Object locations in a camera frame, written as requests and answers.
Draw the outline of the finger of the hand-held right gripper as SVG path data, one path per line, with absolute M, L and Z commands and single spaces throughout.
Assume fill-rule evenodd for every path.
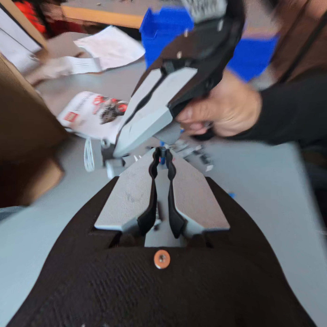
M 133 149 L 160 132 L 173 120 L 168 103 L 196 75 L 196 68 L 184 67 L 164 75 L 155 88 L 149 102 L 137 112 L 133 120 L 124 126 L 121 136 L 116 138 L 114 157 L 123 157 Z
M 119 125 L 117 138 L 123 138 L 121 134 L 122 130 L 125 129 L 124 126 L 133 120 L 137 112 L 149 102 L 152 93 L 161 83 L 163 78 L 164 75 L 161 72 L 161 69 L 147 69 L 141 76 Z

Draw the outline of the brown jacket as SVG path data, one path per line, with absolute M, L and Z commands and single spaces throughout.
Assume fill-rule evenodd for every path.
M 271 60 L 272 83 L 326 73 L 326 0 L 276 1 L 279 42 Z

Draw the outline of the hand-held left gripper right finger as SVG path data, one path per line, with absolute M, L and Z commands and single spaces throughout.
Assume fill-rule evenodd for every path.
M 173 151 L 166 151 L 170 182 L 169 224 L 176 239 L 227 231 L 228 223 L 205 176 Z

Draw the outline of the person's right forearm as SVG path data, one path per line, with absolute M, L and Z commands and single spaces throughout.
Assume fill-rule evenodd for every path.
M 327 73 L 307 71 L 295 79 L 260 92 L 262 109 L 255 125 L 233 141 L 270 145 L 298 142 L 301 146 L 327 140 Z

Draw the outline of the red object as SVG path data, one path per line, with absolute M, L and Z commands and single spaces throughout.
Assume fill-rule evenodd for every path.
M 14 4 L 23 13 L 23 15 L 28 19 L 29 22 L 43 35 L 46 34 L 46 27 L 40 21 L 34 6 L 31 2 L 26 0 L 13 0 Z

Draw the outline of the white paper sheet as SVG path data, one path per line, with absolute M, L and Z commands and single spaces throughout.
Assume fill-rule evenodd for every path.
M 142 44 L 117 27 L 108 26 L 97 34 L 74 41 L 99 60 L 101 71 L 127 66 L 145 55 Z
M 63 76 L 100 73 L 102 67 L 99 58 L 76 58 L 71 56 L 49 59 L 39 68 L 26 76 L 31 85 L 44 80 L 54 80 Z

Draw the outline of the white board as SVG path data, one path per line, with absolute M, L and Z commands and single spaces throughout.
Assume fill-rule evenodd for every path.
M 36 54 L 42 50 L 20 24 L 1 5 L 0 52 L 22 75 L 40 66 Z

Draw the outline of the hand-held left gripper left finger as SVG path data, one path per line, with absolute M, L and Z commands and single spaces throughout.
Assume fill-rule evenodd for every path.
M 94 227 L 145 236 L 156 220 L 158 148 L 114 178 L 115 185 Z

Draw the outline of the pile of grey lego pieces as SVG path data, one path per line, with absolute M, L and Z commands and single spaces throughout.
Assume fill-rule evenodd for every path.
M 212 156 L 208 153 L 204 144 L 198 144 L 193 141 L 179 139 L 174 144 L 169 145 L 163 141 L 152 139 L 146 142 L 145 145 L 141 145 L 141 149 L 144 149 L 147 152 L 150 149 L 158 146 L 173 150 L 181 158 L 189 163 L 197 163 L 206 173 L 212 171 L 214 168 L 214 161 Z

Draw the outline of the blue plastic bin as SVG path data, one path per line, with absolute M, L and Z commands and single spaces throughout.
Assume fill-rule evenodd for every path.
M 279 40 L 280 27 L 268 1 L 244 1 L 244 6 L 246 22 L 243 35 L 227 66 L 244 82 L 249 82 L 268 67 Z M 186 28 L 193 28 L 193 22 L 185 9 L 163 7 L 153 12 L 149 8 L 139 29 L 146 68 Z

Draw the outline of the cardboard lego box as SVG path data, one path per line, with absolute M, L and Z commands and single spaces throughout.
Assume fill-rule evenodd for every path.
M 67 138 L 34 88 L 0 59 L 0 207 L 30 206 L 57 186 L 64 171 L 56 150 Z

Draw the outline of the person's right hand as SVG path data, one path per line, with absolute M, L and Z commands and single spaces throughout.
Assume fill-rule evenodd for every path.
M 209 95 L 192 100 L 175 119 L 189 135 L 212 129 L 214 135 L 225 138 L 252 128 L 261 109 L 260 93 L 226 68 Z

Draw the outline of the grey lego beam assembly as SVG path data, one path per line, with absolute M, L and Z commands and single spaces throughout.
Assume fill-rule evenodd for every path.
M 140 159 L 135 155 L 132 156 L 129 154 L 124 157 L 115 158 L 113 156 L 114 144 L 111 144 L 106 139 L 101 140 L 100 144 L 103 166 L 106 168 L 109 180 L 120 176 L 122 172 Z

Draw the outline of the lego instruction booklet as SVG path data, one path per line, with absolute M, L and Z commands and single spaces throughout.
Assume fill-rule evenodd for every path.
M 128 102 L 94 92 L 78 93 L 57 116 L 68 131 L 115 144 Z

